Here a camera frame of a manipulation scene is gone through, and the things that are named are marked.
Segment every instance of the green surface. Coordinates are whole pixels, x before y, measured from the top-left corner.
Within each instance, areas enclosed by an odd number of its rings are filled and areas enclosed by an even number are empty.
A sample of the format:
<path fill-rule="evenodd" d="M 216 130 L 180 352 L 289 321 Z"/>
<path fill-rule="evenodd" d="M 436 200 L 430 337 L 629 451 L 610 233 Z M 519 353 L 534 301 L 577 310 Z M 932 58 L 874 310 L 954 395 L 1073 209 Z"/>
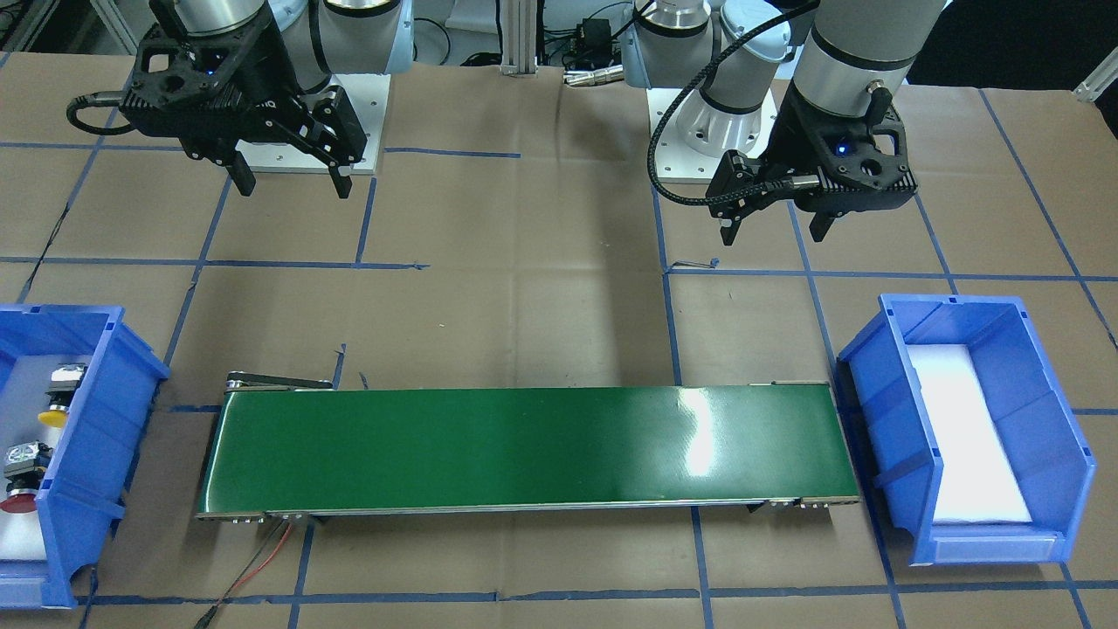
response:
<path fill-rule="evenodd" d="M 200 517 L 856 499 L 827 385 L 235 392 Z"/>

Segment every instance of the empty blue bin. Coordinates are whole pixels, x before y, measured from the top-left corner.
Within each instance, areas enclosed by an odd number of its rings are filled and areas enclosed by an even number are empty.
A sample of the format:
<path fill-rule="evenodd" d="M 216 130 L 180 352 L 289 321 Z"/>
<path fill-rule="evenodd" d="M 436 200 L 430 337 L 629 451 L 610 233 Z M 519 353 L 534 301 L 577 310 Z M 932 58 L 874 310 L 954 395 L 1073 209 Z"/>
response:
<path fill-rule="evenodd" d="M 0 449 L 57 444 L 36 512 L 0 513 L 0 608 L 76 606 L 70 576 L 97 561 L 124 515 L 121 493 L 170 371 L 123 316 L 120 306 L 0 304 Z M 37 416 L 59 363 L 87 369 L 65 428 L 51 429 Z"/>
<path fill-rule="evenodd" d="M 910 564 L 1068 561 L 1095 475 L 1095 458 L 1022 301 L 919 294 L 883 294 L 879 301 L 881 312 L 839 360 L 850 365 L 865 416 L 880 470 L 874 485 L 885 494 L 893 524 L 915 537 Z M 993 457 L 968 461 L 969 452 L 949 452 L 945 433 L 951 432 L 957 440 L 954 428 L 945 430 L 938 423 L 937 439 L 929 408 L 942 409 L 945 402 L 926 400 L 939 374 L 922 362 L 929 353 L 953 349 L 968 355 L 958 372 L 970 370 L 977 383 L 979 404 L 985 401 L 982 413 L 988 413 L 985 421 L 993 426 L 991 439 L 999 442 L 997 456 L 1007 463 L 1005 469 L 1012 473 L 1010 480 L 1014 492 L 1020 492 L 1022 508 L 1027 508 L 1026 517 L 937 517 L 937 507 L 955 501 L 941 494 L 945 459 L 956 466 L 953 473 L 970 463 L 988 465 L 989 474 L 959 479 L 976 486 L 996 476 L 997 467 Z M 960 373 L 948 378 L 965 380 Z M 970 416 L 946 419 L 966 425 L 960 421 L 964 417 Z M 991 503 L 1005 497 L 986 496 Z"/>

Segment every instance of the red wire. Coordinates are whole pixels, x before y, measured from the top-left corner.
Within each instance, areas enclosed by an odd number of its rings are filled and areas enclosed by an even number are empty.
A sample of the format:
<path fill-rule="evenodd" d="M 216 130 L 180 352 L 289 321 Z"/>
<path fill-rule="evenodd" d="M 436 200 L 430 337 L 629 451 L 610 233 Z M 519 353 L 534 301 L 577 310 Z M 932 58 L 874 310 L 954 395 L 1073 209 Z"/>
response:
<path fill-rule="evenodd" d="M 256 576 L 257 574 L 259 574 L 259 572 L 262 570 L 264 570 L 265 568 L 267 568 L 267 565 L 269 563 L 272 563 L 272 560 L 275 559 L 276 554 L 280 552 L 280 549 L 283 547 L 283 543 L 287 541 L 288 536 L 291 536 L 291 530 L 292 528 L 293 528 L 292 524 L 287 523 L 287 528 L 286 528 L 286 531 L 283 532 L 283 537 L 280 539 L 280 543 L 276 544 L 276 547 L 272 549 L 272 554 L 268 555 L 268 559 L 264 560 L 264 563 L 262 563 L 260 565 L 256 566 L 252 572 L 249 572 L 248 574 L 246 574 L 246 575 L 241 576 L 240 579 L 238 579 L 237 582 L 234 583 L 231 588 L 229 588 L 228 594 L 231 594 L 234 590 L 236 590 L 237 588 L 240 588 L 245 583 L 248 583 L 249 579 L 252 579 L 252 578 Z M 217 600 L 217 603 L 215 603 L 215 604 L 221 604 L 221 601 L 225 600 L 225 597 L 228 595 L 228 594 L 222 595 L 220 599 Z"/>

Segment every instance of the white mounting plate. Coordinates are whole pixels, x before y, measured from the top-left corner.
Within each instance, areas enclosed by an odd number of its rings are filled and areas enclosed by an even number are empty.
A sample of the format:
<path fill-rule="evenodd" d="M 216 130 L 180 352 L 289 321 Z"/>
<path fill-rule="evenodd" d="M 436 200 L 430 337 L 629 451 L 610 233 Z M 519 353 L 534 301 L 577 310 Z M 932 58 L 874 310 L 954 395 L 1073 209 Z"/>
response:
<path fill-rule="evenodd" d="M 679 94 L 679 89 L 666 87 L 648 89 L 648 133 L 656 128 L 663 111 L 672 104 Z M 765 101 L 761 103 L 761 131 L 757 135 L 754 146 L 746 152 L 746 156 L 755 158 L 765 152 L 775 120 L 776 101 L 773 99 L 773 90 L 770 89 L 765 94 Z M 708 156 L 689 146 L 683 141 L 683 134 L 675 126 L 673 117 L 664 127 L 664 133 L 660 136 L 660 145 L 656 146 L 656 173 L 660 175 L 660 180 L 666 183 L 709 183 L 721 159 L 722 155 Z"/>
<path fill-rule="evenodd" d="M 382 74 L 338 74 L 334 75 L 334 80 L 345 88 L 367 137 L 364 154 L 359 163 L 353 164 L 350 173 L 376 174 L 391 77 Z M 244 153 L 248 168 L 254 172 L 326 172 L 326 164 L 290 144 L 250 144 L 241 141 L 237 142 L 237 150 Z"/>

